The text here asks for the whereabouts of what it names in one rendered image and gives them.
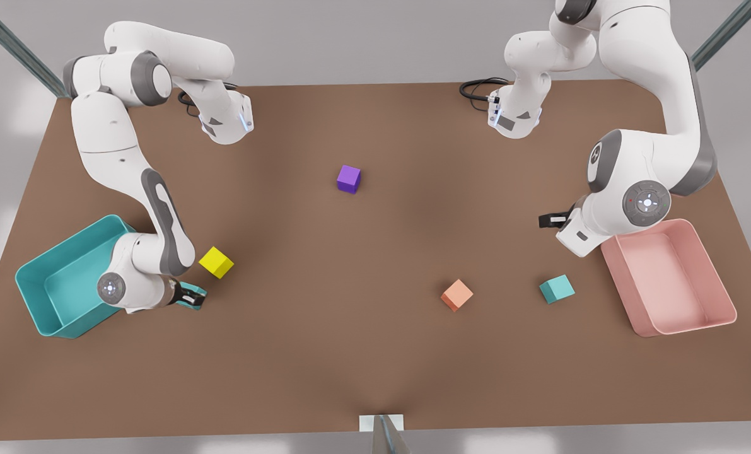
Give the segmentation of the yellow cube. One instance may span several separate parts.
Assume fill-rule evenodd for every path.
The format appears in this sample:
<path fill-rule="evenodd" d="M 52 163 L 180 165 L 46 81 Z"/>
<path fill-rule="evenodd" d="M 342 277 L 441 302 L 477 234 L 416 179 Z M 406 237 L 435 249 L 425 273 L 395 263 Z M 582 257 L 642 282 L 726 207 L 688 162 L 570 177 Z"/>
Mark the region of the yellow cube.
<path fill-rule="evenodd" d="M 234 266 L 234 262 L 216 247 L 211 247 L 211 249 L 199 259 L 199 264 L 217 279 L 222 279 L 223 276 L 225 276 Z"/>

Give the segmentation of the teal plastic bin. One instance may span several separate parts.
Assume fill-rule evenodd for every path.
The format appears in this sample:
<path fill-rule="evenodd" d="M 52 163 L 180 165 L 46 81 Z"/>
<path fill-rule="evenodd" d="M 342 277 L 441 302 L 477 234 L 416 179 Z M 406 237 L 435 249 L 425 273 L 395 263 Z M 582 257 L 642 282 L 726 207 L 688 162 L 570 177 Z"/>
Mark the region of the teal plastic bin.
<path fill-rule="evenodd" d="M 15 281 L 38 333 L 75 339 L 118 312 L 96 293 L 116 241 L 134 229 L 110 214 L 17 270 Z"/>

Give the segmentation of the orange cube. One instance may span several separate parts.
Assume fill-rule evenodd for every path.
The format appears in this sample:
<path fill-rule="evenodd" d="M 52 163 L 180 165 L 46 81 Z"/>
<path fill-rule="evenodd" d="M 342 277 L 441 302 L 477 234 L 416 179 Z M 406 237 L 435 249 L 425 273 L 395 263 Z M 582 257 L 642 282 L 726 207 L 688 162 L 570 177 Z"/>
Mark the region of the orange cube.
<path fill-rule="evenodd" d="M 457 279 L 441 294 L 441 300 L 450 310 L 457 312 L 473 295 L 473 291 L 461 279 Z"/>

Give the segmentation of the pink plastic bin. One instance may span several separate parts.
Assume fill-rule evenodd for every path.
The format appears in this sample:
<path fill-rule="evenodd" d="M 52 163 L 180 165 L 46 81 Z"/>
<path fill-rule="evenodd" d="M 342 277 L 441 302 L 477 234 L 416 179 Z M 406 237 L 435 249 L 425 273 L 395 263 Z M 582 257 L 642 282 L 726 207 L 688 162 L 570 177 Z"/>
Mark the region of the pink plastic bin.
<path fill-rule="evenodd" d="M 612 236 L 601 252 L 637 335 L 650 338 L 736 321 L 735 305 L 686 219 Z"/>

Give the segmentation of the purple cube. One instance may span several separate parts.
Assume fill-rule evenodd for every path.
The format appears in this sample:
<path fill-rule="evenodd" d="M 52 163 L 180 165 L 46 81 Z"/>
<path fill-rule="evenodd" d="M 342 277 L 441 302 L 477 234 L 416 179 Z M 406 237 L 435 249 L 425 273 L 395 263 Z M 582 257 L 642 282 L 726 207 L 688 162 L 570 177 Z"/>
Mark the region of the purple cube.
<path fill-rule="evenodd" d="M 355 194 L 361 183 L 361 170 L 353 166 L 343 165 L 337 176 L 337 188 L 341 192 Z"/>

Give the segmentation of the silver post foot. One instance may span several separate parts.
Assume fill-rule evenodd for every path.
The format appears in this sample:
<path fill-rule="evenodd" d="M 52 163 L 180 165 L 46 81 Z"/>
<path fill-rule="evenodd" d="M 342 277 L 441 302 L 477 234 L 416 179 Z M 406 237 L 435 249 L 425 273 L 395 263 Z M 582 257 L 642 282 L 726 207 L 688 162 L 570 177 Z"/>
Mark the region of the silver post foot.
<path fill-rule="evenodd" d="M 375 428 L 375 423 L 379 420 L 379 417 L 383 416 L 384 419 L 390 420 L 395 429 L 398 431 L 404 431 L 404 415 L 403 414 L 370 414 L 369 416 L 359 416 L 359 431 L 360 432 L 372 432 Z"/>

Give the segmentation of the silver frame post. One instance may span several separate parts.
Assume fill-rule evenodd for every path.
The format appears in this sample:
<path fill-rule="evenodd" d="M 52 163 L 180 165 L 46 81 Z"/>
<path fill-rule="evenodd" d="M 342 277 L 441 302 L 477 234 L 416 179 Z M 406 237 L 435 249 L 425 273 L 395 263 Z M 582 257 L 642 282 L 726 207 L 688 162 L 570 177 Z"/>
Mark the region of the silver frame post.
<path fill-rule="evenodd" d="M 371 454 L 412 454 L 390 416 L 373 417 Z"/>
<path fill-rule="evenodd" d="M 751 0 L 742 2 L 696 49 L 690 60 L 696 71 L 707 64 L 751 20 Z"/>
<path fill-rule="evenodd" d="M 69 98 L 60 78 L 30 51 L 16 35 L 0 20 L 0 46 L 6 49 L 18 63 L 39 80 L 56 98 Z"/>

